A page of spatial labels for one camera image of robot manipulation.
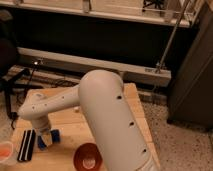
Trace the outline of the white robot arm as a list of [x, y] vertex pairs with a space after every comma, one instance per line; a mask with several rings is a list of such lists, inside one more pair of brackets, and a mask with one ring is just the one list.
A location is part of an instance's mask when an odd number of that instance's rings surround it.
[[124, 95], [121, 77], [106, 70], [86, 73], [79, 84], [47, 97], [34, 93], [18, 115], [44, 134], [48, 115], [79, 106], [108, 171], [160, 171]]

